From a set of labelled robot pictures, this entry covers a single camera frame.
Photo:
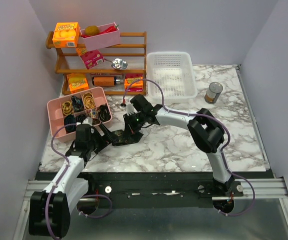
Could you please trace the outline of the dark green nature-print tie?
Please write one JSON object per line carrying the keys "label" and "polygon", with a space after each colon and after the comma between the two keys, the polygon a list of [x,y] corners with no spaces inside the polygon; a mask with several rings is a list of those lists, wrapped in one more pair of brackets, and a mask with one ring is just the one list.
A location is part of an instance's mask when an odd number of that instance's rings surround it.
{"label": "dark green nature-print tie", "polygon": [[114,141],[112,142],[112,146],[125,146],[136,144],[140,142],[143,137],[143,133],[136,132],[132,134],[126,134],[124,130],[116,130],[112,132],[115,135]]}

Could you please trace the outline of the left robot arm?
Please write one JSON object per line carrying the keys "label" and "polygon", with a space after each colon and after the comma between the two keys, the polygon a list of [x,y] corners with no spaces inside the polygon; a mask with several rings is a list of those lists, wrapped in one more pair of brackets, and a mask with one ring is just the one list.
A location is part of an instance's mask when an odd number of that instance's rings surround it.
{"label": "left robot arm", "polygon": [[42,191],[31,195],[30,235],[62,239],[68,233],[73,208],[82,197],[94,194],[94,184],[79,178],[79,174],[90,161],[92,153],[99,153],[117,138],[104,124],[99,127],[100,131],[87,123],[77,124],[75,140],[63,154],[64,164]]}

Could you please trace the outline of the rolled dark gold-print tie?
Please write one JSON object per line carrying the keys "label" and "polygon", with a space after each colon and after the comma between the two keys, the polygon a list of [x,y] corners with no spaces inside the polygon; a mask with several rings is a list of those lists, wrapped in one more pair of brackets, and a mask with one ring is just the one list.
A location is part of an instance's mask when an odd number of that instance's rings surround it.
{"label": "rolled dark gold-print tie", "polygon": [[109,108],[106,104],[102,104],[98,110],[99,119],[102,123],[107,122],[111,119]]}

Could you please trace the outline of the rolled black patterned tie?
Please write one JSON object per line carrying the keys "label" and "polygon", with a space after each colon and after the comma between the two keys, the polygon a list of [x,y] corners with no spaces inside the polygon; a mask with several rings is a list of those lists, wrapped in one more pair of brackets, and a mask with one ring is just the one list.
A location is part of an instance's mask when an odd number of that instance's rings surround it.
{"label": "rolled black patterned tie", "polygon": [[82,120],[84,120],[86,117],[88,117],[86,114],[80,114],[80,115],[78,115],[77,117],[76,117],[76,121],[78,120],[78,121],[82,121]]}

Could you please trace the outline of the rolled gold tie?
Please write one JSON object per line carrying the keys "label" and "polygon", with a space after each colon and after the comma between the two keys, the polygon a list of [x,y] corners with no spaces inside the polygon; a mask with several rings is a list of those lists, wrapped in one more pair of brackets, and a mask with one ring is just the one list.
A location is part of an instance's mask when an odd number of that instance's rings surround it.
{"label": "rolled gold tie", "polygon": [[95,108],[95,102],[92,93],[87,92],[82,96],[84,108],[86,110]]}

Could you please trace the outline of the orange Scrub Daddy box bottom left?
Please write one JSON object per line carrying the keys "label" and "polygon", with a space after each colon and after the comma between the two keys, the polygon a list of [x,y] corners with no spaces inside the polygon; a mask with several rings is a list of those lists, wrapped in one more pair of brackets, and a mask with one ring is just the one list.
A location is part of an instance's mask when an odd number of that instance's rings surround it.
{"label": "orange Scrub Daddy box bottom left", "polygon": [[84,73],[68,74],[67,80],[69,90],[72,94],[89,89],[87,77]]}

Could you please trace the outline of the orange scrub daddy box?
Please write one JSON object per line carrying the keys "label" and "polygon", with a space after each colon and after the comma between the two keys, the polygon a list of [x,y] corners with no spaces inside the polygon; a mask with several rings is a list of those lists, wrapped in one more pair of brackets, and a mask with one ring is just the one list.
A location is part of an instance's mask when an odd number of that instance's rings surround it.
{"label": "orange scrub daddy box", "polygon": [[67,80],[69,90],[72,94],[89,89],[87,77],[84,73],[68,74]]}
{"label": "orange scrub daddy box", "polygon": [[59,22],[56,24],[52,42],[55,48],[77,47],[80,34],[78,22]]}

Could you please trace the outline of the white plastic basket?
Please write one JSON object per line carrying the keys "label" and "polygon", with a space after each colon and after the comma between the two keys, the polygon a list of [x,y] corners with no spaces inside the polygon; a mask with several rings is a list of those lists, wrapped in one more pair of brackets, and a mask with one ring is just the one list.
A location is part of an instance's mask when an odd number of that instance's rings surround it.
{"label": "white plastic basket", "polygon": [[146,57],[148,95],[161,102],[184,103],[198,95],[191,57],[186,52],[151,52]]}

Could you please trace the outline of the pink sponge box middle shelf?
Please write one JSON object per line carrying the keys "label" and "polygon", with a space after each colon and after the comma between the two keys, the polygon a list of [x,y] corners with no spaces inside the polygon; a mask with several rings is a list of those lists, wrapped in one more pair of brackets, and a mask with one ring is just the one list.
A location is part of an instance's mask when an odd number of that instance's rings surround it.
{"label": "pink sponge box middle shelf", "polygon": [[76,52],[88,70],[104,62],[104,57],[99,50],[88,51],[85,47],[78,47]]}

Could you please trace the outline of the metal tin can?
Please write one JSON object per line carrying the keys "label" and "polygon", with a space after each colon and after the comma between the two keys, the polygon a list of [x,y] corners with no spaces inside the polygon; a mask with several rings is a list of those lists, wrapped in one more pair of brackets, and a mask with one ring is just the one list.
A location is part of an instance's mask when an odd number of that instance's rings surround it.
{"label": "metal tin can", "polygon": [[222,91],[223,86],[219,82],[210,83],[204,96],[205,101],[209,104],[216,103]]}

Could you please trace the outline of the pink rectangular tray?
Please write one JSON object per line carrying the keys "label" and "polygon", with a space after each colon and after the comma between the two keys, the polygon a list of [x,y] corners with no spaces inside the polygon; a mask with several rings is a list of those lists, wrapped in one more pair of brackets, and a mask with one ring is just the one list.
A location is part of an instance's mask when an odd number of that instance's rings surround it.
{"label": "pink rectangular tray", "polygon": [[81,44],[85,45],[88,51],[99,50],[121,43],[120,30],[115,22],[98,26],[100,32],[106,31],[108,28],[114,27],[115,31],[101,33],[95,36],[80,37]]}

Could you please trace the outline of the red chili pepper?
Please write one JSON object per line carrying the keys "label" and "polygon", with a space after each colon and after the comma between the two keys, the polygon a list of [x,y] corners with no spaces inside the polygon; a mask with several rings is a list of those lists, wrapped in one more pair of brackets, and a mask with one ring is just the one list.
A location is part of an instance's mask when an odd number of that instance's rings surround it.
{"label": "red chili pepper", "polygon": [[[108,27],[107,29],[105,29],[104,31],[100,31],[100,35],[101,34],[106,34],[106,33],[111,33],[111,32],[114,32],[114,31],[117,31],[118,30],[118,26],[119,25],[113,25],[113,26],[110,26]],[[81,36],[82,38],[88,38],[90,36],[86,36],[84,33],[80,33],[79,36]]]}

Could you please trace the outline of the brown round sponge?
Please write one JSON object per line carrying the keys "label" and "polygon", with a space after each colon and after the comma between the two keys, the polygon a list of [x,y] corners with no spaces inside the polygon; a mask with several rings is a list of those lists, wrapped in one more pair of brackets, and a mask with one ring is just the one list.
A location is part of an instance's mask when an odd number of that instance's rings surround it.
{"label": "brown round sponge", "polygon": [[100,30],[97,26],[90,25],[85,28],[84,34],[88,37],[96,36],[100,33]]}

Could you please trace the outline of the orange Scrub Daddy box top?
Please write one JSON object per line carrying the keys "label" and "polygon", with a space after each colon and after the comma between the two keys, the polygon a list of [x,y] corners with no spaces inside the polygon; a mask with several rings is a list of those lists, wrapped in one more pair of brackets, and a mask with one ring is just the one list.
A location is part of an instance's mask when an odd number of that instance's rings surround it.
{"label": "orange Scrub Daddy box top", "polygon": [[80,34],[78,22],[59,22],[56,24],[52,42],[55,48],[77,47]]}

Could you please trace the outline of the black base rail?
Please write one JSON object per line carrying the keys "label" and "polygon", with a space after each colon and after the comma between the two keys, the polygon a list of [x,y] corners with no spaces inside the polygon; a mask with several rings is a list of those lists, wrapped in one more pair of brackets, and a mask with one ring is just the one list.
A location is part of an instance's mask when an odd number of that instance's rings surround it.
{"label": "black base rail", "polygon": [[210,172],[82,172],[87,194],[108,196],[114,208],[210,208],[223,201],[288,197],[283,178],[271,171],[243,172],[228,192],[216,190]]}

